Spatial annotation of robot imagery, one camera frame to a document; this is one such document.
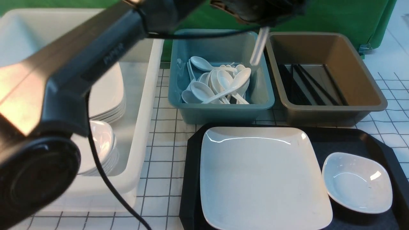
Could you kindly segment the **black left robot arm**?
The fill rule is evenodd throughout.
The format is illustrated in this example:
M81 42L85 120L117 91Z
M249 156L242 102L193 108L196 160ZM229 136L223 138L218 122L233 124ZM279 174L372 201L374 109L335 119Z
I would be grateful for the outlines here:
M275 27L305 13L307 0L214 0L211 5L254 27L219 34L172 32L202 0L120 0L28 58L1 67L1 229L59 198L76 178L81 154L72 134L87 137L100 175L117 192L96 154L89 124L91 87L145 38L200 39Z

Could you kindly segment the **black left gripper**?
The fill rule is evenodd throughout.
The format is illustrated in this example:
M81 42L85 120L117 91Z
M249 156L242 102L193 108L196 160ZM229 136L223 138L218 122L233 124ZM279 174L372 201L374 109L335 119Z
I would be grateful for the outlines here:
M209 5L241 24L275 27L305 14L306 0L210 0Z

